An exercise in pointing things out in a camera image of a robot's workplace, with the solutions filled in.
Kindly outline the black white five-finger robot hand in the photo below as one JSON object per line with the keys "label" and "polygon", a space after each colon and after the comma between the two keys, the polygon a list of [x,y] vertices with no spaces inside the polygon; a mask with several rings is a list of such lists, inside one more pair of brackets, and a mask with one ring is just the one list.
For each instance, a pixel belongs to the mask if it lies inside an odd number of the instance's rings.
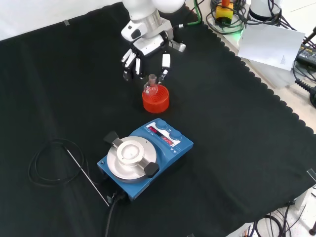
{"label": "black white five-finger robot hand", "polygon": [[158,77],[158,83],[163,83],[171,67],[171,56],[166,50],[166,47],[168,46],[179,52],[183,52],[186,49],[185,44],[176,42],[166,31],[163,31],[150,39],[137,39],[130,45],[130,49],[121,59],[124,80],[130,81],[133,79],[134,75],[142,79],[144,77],[142,59],[163,49],[161,73]]}

